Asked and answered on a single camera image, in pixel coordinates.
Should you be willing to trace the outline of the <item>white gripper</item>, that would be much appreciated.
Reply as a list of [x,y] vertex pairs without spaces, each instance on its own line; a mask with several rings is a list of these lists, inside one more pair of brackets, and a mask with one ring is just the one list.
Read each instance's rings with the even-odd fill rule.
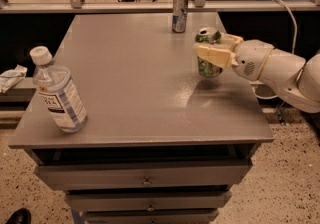
[[240,36],[222,33],[220,43],[228,49],[209,44],[195,43],[198,57],[220,68],[233,66],[234,72],[249,81],[258,81],[274,46],[260,40],[247,40]]

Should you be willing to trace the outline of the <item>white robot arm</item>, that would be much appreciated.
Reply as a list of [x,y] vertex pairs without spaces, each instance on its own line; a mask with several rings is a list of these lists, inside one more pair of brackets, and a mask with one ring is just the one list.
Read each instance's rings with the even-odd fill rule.
[[283,101],[307,112],[320,111],[319,55],[309,61],[260,40],[243,40],[222,33],[222,41],[195,43],[198,57],[220,67],[231,67],[240,77],[259,81]]

